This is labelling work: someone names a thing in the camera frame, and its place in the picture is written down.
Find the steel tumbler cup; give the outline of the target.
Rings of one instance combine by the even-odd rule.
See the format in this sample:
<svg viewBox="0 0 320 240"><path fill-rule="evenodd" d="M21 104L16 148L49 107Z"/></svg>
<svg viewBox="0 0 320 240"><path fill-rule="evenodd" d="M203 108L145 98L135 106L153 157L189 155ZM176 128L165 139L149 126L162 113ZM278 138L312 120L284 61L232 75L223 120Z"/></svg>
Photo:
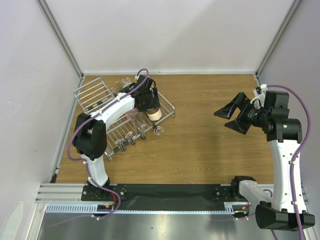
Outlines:
<svg viewBox="0 0 320 240"><path fill-rule="evenodd" d="M148 119L149 119L150 121L154 121L154 122L160 120L161 117L162 117L162 111L161 111L160 108L148 109L148 110L146 111L146 114L147 114L147 116L148 116Z"/></svg>

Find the clear faceted glass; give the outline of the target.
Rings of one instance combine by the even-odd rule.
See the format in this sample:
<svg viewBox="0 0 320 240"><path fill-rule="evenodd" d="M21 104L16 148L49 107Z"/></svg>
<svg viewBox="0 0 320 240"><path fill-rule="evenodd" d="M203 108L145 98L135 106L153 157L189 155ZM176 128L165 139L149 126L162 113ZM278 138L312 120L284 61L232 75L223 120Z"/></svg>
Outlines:
<svg viewBox="0 0 320 240"><path fill-rule="evenodd" d="M133 108L132 110L127 112L128 116L132 119L133 122L135 123L140 123L144 120L144 113L138 111L137 108Z"/></svg>

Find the teal ceramic mug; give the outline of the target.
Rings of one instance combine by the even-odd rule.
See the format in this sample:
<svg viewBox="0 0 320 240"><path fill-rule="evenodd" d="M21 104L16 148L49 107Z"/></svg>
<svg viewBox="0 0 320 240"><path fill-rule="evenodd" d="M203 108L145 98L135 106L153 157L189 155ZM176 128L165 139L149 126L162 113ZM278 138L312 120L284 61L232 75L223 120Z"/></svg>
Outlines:
<svg viewBox="0 0 320 240"><path fill-rule="evenodd" d="M128 93L130 92L133 88L135 87L135 84L134 83L128 83L126 84L122 89L121 89L121 92L122 93Z"/></svg>

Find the orange mug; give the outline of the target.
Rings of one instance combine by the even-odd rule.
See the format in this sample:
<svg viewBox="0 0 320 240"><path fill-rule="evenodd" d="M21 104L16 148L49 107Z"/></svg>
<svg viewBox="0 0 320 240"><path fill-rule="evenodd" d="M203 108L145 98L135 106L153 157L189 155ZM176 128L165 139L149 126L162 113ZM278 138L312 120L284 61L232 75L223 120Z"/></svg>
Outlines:
<svg viewBox="0 0 320 240"><path fill-rule="evenodd" d="M132 117L131 117L131 115L130 115L129 113L125 113L125 114L123 115L123 118L124 118L125 120L132 120Z"/></svg>

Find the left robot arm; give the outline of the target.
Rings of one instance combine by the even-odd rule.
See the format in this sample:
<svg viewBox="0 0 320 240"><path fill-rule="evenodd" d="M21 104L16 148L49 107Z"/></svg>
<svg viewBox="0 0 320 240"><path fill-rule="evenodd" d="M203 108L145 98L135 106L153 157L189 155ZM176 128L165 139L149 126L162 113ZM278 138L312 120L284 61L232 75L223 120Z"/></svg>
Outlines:
<svg viewBox="0 0 320 240"><path fill-rule="evenodd" d="M76 119L69 147L80 154L79 161L86 167L88 180L86 197L102 201L117 193L109 188L110 178L105 170L104 153L107 149L107 130L126 113L137 110L146 113L150 121L162 118L156 82L145 75L136 75L136 81L126 85L106 105L87 114L82 112Z"/></svg>

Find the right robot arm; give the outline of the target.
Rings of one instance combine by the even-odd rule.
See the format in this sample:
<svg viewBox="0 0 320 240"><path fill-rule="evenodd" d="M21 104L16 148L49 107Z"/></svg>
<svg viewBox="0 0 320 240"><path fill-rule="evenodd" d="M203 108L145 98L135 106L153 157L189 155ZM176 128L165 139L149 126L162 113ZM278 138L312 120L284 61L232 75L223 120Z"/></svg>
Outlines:
<svg viewBox="0 0 320 240"><path fill-rule="evenodd" d="M283 91L257 91L254 99L239 92L214 116L230 119L236 109L240 113L225 127L245 135L251 126L261 128L266 135L272 154L274 170L273 195L259 188L251 176L235 176L230 195L235 201L246 198L255 208L259 228L297 231L316 223L315 216L307 212L300 185L300 155L302 125L289 118L289 94Z"/></svg>

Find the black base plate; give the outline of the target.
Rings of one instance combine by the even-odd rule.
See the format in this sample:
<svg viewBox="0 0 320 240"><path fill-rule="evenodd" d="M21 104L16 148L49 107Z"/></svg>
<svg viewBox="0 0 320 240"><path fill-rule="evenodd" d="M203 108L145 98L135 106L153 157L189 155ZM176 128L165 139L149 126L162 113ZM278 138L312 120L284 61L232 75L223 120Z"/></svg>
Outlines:
<svg viewBox="0 0 320 240"><path fill-rule="evenodd" d="M220 184L111 184L120 196L120 206L208 209L219 203L241 202L231 194L230 185Z"/></svg>

